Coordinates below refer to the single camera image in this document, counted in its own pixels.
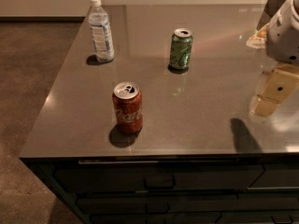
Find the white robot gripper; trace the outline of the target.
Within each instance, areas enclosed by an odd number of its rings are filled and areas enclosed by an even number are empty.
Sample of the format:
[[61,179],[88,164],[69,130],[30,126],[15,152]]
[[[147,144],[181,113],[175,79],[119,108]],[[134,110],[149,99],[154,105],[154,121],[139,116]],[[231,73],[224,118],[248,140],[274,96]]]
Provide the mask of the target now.
[[262,72],[253,97],[253,113],[271,116],[299,88],[299,0],[286,0],[267,28],[266,54],[280,62]]

